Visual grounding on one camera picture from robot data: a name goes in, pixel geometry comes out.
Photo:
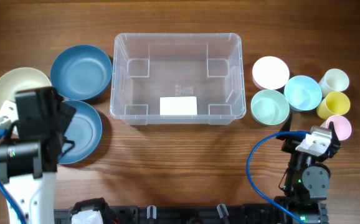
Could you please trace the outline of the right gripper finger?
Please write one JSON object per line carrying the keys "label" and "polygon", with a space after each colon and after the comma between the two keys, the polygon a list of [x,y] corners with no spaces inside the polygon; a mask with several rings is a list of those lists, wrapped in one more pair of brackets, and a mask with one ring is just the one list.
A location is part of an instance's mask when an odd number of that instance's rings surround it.
{"label": "right gripper finger", "polygon": [[340,145],[340,140],[338,135],[336,134],[336,130],[334,127],[334,123],[332,121],[329,122],[328,129],[331,131],[331,143],[332,145]]}
{"label": "right gripper finger", "polygon": [[280,128],[280,132],[289,132],[290,131],[292,118],[293,118],[293,113],[290,112],[287,120],[284,122],[283,126]]}

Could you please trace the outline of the mint green small bowl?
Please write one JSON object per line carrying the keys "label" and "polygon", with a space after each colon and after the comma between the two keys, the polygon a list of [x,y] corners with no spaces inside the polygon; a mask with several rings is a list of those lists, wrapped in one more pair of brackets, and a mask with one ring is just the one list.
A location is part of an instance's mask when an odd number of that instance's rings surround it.
{"label": "mint green small bowl", "polygon": [[276,90],[261,90],[251,100],[251,114],[258,123],[274,126],[284,122],[290,114],[285,96]]}

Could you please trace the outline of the dark blue bowl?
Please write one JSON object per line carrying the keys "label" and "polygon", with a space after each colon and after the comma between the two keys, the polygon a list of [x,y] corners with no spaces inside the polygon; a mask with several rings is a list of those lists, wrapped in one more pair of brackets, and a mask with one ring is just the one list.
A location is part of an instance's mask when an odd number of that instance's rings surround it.
{"label": "dark blue bowl", "polygon": [[61,52],[50,69],[50,81],[60,95],[89,100],[101,95],[111,81],[110,57],[94,45],[74,45]]}
{"label": "dark blue bowl", "polygon": [[73,164],[88,157],[99,145],[103,126],[97,110],[83,101],[64,101],[76,109],[76,113],[65,132],[65,137],[75,143],[67,153],[59,159],[59,164]]}

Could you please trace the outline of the cream large bowl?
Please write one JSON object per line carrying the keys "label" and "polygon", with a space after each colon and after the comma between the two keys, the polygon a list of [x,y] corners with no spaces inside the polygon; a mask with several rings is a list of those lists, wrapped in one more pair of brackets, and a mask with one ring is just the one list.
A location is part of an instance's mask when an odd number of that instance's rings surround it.
{"label": "cream large bowl", "polygon": [[31,68],[16,68],[0,78],[0,109],[6,100],[15,101],[15,92],[51,86],[49,77],[42,71]]}

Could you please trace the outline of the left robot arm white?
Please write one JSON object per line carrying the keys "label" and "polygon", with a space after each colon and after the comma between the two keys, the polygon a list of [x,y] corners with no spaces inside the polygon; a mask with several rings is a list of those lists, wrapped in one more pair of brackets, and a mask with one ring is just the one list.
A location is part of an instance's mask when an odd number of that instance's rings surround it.
{"label": "left robot arm white", "polygon": [[53,223],[57,165],[75,108],[54,87],[15,94],[17,119],[0,128],[0,193],[10,223]]}

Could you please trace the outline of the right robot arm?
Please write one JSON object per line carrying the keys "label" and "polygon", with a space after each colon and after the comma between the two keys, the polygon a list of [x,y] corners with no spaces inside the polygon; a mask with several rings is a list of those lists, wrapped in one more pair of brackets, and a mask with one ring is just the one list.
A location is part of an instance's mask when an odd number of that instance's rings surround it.
{"label": "right robot arm", "polygon": [[282,151],[291,156],[281,188],[285,195],[275,197],[275,202],[299,220],[273,208],[271,222],[328,223],[328,210],[323,201],[327,199],[331,171],[323,162],[341,148],[334,124],[330,123],[327,128],[313,126],[309,134],[286,134],[277,138],[283,141]]}

